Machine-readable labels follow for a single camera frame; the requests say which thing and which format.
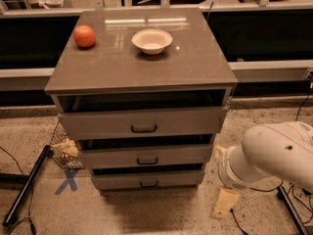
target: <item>bowl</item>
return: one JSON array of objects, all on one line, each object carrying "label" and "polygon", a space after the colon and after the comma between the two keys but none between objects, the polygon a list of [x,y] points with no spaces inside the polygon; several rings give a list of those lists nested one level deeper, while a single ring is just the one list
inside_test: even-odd
[{"label": "bowl", "polygon": [[156,55],[170,45],[173,38],[166,31],[160,29],[144,29],[134,34],[132,43],[148,55]]}]

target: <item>wire basket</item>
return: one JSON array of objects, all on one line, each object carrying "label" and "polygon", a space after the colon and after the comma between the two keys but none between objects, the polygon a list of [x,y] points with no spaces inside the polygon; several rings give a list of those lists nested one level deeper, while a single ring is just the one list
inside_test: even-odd
[{"label": "wire basket", "polygon": [[83,168],[83,165],[81,161],[79,160],[79,157],[72,157],[69,156],[59,149],[54,149],[52,146],[56,144],[60,144],[65,142],[67,139],[67,134],[65,130],[63,129],[62,125],[58,122],[57,126],[54,130],[51,142],[50,142],[50,147],[51,150],[53,151],[53,160],[59,165],[61,168],[69,168],[69,169],[79,169]]}]

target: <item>tomato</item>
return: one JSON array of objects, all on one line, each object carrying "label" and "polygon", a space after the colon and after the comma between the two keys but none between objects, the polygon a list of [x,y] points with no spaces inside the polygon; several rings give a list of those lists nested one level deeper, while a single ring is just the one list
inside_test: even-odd
[{"label": "tomato", "polygon": [[74,29],[73,38],[76,44],[83,48],[91,47],[96,42],[95,31],[86,24],[81,24]]}]

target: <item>speckled floor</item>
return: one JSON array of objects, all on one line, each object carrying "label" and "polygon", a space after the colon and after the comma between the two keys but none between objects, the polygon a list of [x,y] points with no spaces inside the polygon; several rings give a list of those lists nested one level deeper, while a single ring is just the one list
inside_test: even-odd
[{"label": "speckled floor", "polygon": [[[238,145],[243,133],[260,123],[295,120],[303,98],[236,99],[226,117],[215,144],[222,147]],[[54,108],[0,109],[0,146],[10,152],[28,174],[41,150],[50,143],[58,122]],[[300,112],[300,121],[313,125],[313,101]],[[74,177],[77,190],[69,185],[60,192],[66,179],[63,170],[47,159],[36,178],[31,202],[31,218],[37,235],[103,235],[103,234],[243,234],[229,213],[225,218],[211,218],[216,193],[222,183],[217,174],[218,153],[214,153],[205,168],[202,185],[196,189],[167,189],[109,192],[101,195],[90,180],[89,172],[80,170]],[[0,151],[0,173],[19,173],[15,162]],[[258,183],[261,189],[280,184],[270,177]],[[1,223],[18,191],[0,190]],[[300,189],[295,194],[308,203]],[[27,198],[19,219],[27,216]],[[294,201],[303,220],[311,214]],[[278,200],[276,191],[242,192],[234,207],[235,216],[249,235],[295,235],[291,217]],[[0,228],[0,234],[10,229]],[[31,234],[29,223],[23,222],[12,234]]]}]

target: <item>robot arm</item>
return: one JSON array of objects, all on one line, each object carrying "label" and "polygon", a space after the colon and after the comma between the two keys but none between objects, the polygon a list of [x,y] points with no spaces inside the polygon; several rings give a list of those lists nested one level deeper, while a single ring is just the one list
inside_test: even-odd
[{"label": "robot arm", "polygon": [[242,145],[221,156],[224,185],[245,189],[277,176],[313,193],[313,127],[304,122],[263,124],[249,129]]}]

